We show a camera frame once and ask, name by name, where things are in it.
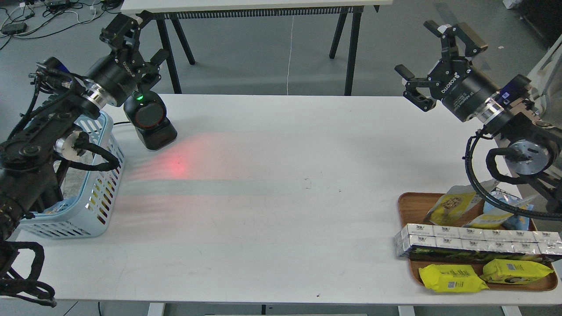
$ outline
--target white desk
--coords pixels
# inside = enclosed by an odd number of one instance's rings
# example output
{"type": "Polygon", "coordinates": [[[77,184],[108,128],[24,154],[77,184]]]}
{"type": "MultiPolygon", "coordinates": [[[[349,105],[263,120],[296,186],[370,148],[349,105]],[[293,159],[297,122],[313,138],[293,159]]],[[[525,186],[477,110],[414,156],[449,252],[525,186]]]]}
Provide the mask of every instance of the white desk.
{"type": "MultiPolygon", "coordinates": [[[[44,246],[40,280],[58,299],[562,303],[561,287],[437,295],[395,257],[399,195],[468,184],[461,157],[478,122],[443,106],[423,113],[402,97],[162,98],[174,143],[149,152],[131,125],[115,126],[128,161],[105,234],[20,234],[44,246]]],[[[482,145],[475,171],[484,179],[478,162],[493,142],[482,145]]]]}
{"type": "Polygon", "coordinates": [[[179,23],[179,19],[337,13],[339,14],[339,19],[329,53],[329,57],[334,59],[347,14],[352,13],[350,48],[347,59],[346,84],[344,89],[344,95],[350,96],[353,86],[357,42],[359,40],[359,27],[361,25],[363,7],[365,5],[373,5],[378,12],[378,7],[380,5],[392,4],[392,1],[393,0],[126,0],[121,7],[121,12],[129,16],[134,16],[143,10],[154,13],[154,18],[156,19],[158,32],[162,41],[162,47],[170,52],[170,56],[167,58],[166,62],[174,93],[182,93],[182,88],[179,83],[174,54],[171,49],[170,39],[164,21],[166,19],[172,21],[185,55],[189,63],[194,65],[195,58],[193,57],[182,26],[179,23]]]}

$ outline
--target snack bag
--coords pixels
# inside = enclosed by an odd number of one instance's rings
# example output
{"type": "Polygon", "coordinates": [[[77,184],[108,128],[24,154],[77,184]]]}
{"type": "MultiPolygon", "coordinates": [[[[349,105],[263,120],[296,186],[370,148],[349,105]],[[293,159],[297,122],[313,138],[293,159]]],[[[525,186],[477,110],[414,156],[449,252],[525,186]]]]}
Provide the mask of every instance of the snack bag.
{"type": "Polygon", "coordinates": [[[486,282],[517,285],[540,280],[554,270],[533,261],[494,259],[484,266],[482,272],[480,278],[486,282]]]}
{"type": "MultiPolygon", "coordinates": [[[[499,181],[491,179],[482,182],[481,185],[484,189],[490,191],[498,183],[499,181]]],[[[476,194],[472,186],[454,186],[439,198],[424,220],[428,220],[435,225],[450,226],[481,200],[482,198],[476,194]]]]}
{"type": "MultiPolygon", "coordinates": [[[[535,197],[530,196],[524,199],[518,198],[514,195],[511,195],[505,191],[500,189],[496,189],[495,191],[490,193],[493,197],[506,202],[509,205],[513,205],[516,207],[522,207],[526,210],[532,210],[533,205],[529,204],[535,197]]],[[[502,223],[509,220],[513,216],[512,213],[500,210],[492,205],[488,204],[488,202],[484,203],[484,214],[476,217],[475,219],[471,220],[469,223],[463,225],[463,227],[472,227],[472,228],[484,228],[484,229],[495,229],[499,227],[502,223]]]]}
{"type": "Polygon", "coordinates": [[[426,288],[435,292],[479,292],[488,288],[469,264],[431,264],[419,268],[426,288]]]}

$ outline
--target black table leg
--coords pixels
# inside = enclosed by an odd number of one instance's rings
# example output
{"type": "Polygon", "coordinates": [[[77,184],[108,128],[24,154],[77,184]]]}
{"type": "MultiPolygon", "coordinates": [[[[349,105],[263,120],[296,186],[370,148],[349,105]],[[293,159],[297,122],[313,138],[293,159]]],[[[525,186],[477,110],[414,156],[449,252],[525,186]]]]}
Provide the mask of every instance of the black table leg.
{"type": "Polygon", "coordinates": [[[179,20],[177,19],[172,19],[172,25],[176,30],[176,33],[179,38],[179,42],[182,44],[183,51],[187,56],[187,60],[189,61],[189,64],[195,65],[195,58],[193,58],[193,54],[191,53],[191,48],[189,47],[189,44],[187,43],[187,39],[185,38],[185,33],[183,32],[182,25],[179,24],[179,20]]]}
{"type": "Polygon", "coordinates": [[[336,57],[336,51],[338,50],[339,39],[342,37],[343,26],[346,23],[347,13],[340,13],[338,19],[338,25],[336,26],[336,33],[334,34],[334,39],[332,40],[332,47],[330,49],[330,59],[336,57]]]}
{"type": "Polygon", "coordinates": [[[347,58],[346,89],[344,96],[351,95],[353,86],[353,74],[355,72],[355,57],[357,56],[357,41],[359,40],[359,26],[361,25],[361,12],[353,13],[351,22],[350,53],[347,58]]]}
{"type": "Polygon", "coordinates": [[[172,81],[172,87],[174,88],[174,93],[181,94],[182,88],[179,84],[178,70],[175,67],[174,55],[172,54],[172,48],[170,46],[170,38],[168,37],[168,30],[166,30],[166,21],[156,20],[156,25],[158,25],[158,33],[160,33],[162,48],[170,53],[170,55],[166,59],[166,64],[168,65],[168,72],[170,73],[170,79],[172,81]]]}

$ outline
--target packaged food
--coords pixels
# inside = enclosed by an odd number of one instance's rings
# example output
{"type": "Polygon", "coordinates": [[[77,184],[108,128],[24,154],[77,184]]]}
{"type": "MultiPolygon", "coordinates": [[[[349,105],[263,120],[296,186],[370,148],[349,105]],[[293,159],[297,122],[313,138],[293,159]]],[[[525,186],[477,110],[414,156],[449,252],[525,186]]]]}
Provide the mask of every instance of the packaged food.
{"type": "MultiPolygon", "coordinates": [[[[481,183],[488,191],[494,189],[497,184],[498,181],[494,179],[481,183]]],[[[424,220],[435,225],[451,225],[481,200],[472,186],[454,186],[439,198],[424,220]]]]}
{"type": "Polygon", "coordinates": [[[433,225],[406,224],[400,231],[402,238],[408,235],[433,236],[433,225]]]}
{"type": "MultiPolygon", "coordinates": [[[[500,201],[506,202],[509,205],[513,205],[515,207],[521,207],[526,210],[533,209],[533,205],[529,203],[531,203],[531,201],[535,197],[537,197],[536,195],[534,195],[521,199],[500,189],[495,189],[494,191],[490,192],[490,195],[492,195],[493,197],[497,198],[500,201]]],[[[476,217],[475,219],[471,220],[470,222],[468,222],[463,226],[473,227],[473,228],[494,229],[494,228],[498,228],[500,225],[504,224],[504,222],[506,222],[507,220],[513,217],[512,213],[493,207],[488,202],[484,203],[483,212],[484,214],[476,217]]]]}
{"type": "Polygon", "coordinates": [[[479,292],[488,288],[468,264],[431,264],[419,269],[426,288],[435,292],[479,292]]]}
{"type": "Polygon", "coordinates": [[[453,226],[433,226],[433,235],[435,237],[448,237],[448,238],[459,238],[459,228],[453,226]]]}
{"type": "Polygon", "coordinates": [[[542,261],[541,250],[538,248],[538,244],[534,242],[512,242],[511,244],[515,253],[511,259],[542,261]]]}
{"type": "Polygon", "coordinates": [[[480,228],[459,227],[459,236],[467,240],[484,240],[484,230],[480,228]]]}
{"type": "MultiPolygon", "coordinates": [[[[527,205],[528,210],[532,210],[532,204],[527,205]]],[[[528,217],[521,215],[513,215],[508,218],[503,224],[501,224],[505,229],[510,229],[512,231],[528,231],[530,220],[528,217]]]]}
{"type": "Polygon", "coordinates": [[[463,243],[459,238],[435,237],[437,248],[462,249],[463,243]]]}
{"type": "Polygon", "coordinates": [[[480,278],[486,282],[518,285],[540,280],[554,270],[533,261],[494,259],[482,272],[480,278]]]}
{"type": "Polygon", "coordinates": [[[536,242],[562,243],[557,232],[533,232],[533,235],[536,242]]]}
{"type": "Polygon", "coordinates": [[[511,241],[515,242],[535,242],[533,232],[529,231],[511,231],[511,241]]]}
{"type": "Polygon", "coordinates": [[[543,262],[555,262],[562,259],[562,244],[540,242],[537,246],[541,251],[543,262]]]}
{"type": "Polygon", "coordinates": [[[486,241],[511,241],[511,231],[484,229],[484,239],[486,241]]]}
{"type": "Polygon", "coordinates": [[[436,247],[435,237],[408,235],[402,242],[398,243],[396,255],[408,258],[411,252],[427,252],[436,247]]]}

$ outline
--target grey floor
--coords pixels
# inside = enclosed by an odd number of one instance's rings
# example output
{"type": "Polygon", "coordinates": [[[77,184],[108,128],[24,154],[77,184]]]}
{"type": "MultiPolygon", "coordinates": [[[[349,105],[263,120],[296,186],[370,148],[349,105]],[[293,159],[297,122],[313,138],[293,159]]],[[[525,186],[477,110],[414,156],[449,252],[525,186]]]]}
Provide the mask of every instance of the grey floor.
{"type": "MultiPolygon", "coordinates": [[[[0,7],[12,10],[16,1],[0,0],[0,7]]],[[[78,10],[80,20],[89,20],[87,8],[78,10]]],[[[6,18],[0,11],[0,21],[6,18]]],[[[28,73],[35,62],[49,56],[58,57],[73,72],[83,74],[109,48],[99,41],[99,31],[113,16],[79,25],[51,37],[12,40],[0,51],[0,139],[8,136],[25,111],[31,94],[28,73]]],[[[467,22],[489,45],[474,59],[474,64],[498,85],[506,84],[516,74],[527,74],[545,54],[546,48],[519,15],[507,10],[501,0],[395,0],[380,13],[366,7],[362,16],[353,95],[399,96],[401,78],[393,71],[405,64],[414,74],[423,76],[440,57],[439,40],[423,26],[425,20],[439,24],[467,22]]],[[[197,60],[187,63],[179,41],[168,24],[183,93],[193,94],[302,94],[342,95],[345,83],[350,21],[343,31],[335,60],[328,58],[337,16],[253,17],[244,19],[182,20],[181,24],[197,60]]],[[[28,21],[34,28],[44,19],[37,14],[28,21]]],[[[37,35],[44,35],[73,24],[76,15],[66,13],[48,24],[37,35]]],[[[0,47],[6,39],[0,39],[0,47]]],[[[160,47],[154,23],[141,36],[141,52],[149,59],[160,47]]],[[[158,93],[172,93],[166,66],[158,93]]],[[[412,111],[419,111],[412,105],[412,111]]],[[[561,231],[558,224],[540,224],[548,230],[561,231]]],[[[97,302],[62,301],[50,309],[18,300],[1,300],[0,315],[97,315],[97,302]]],[[[102,313],[142,315],[147,303],[102,302],[102,313]]],[[[458,316],[480,314],[503,315],[499,306],[455,307],[417,306],[416,315],[458,316]]],[[[522,307],[523,315],[562,315],[562,306],[522,307]]],[[[357,314],[397,315],[392,306],[303,306],[268,305],[268,314],[357,314]]],[[[166,315],[260,314],[261,305],[174,304],[166,315]]]]}

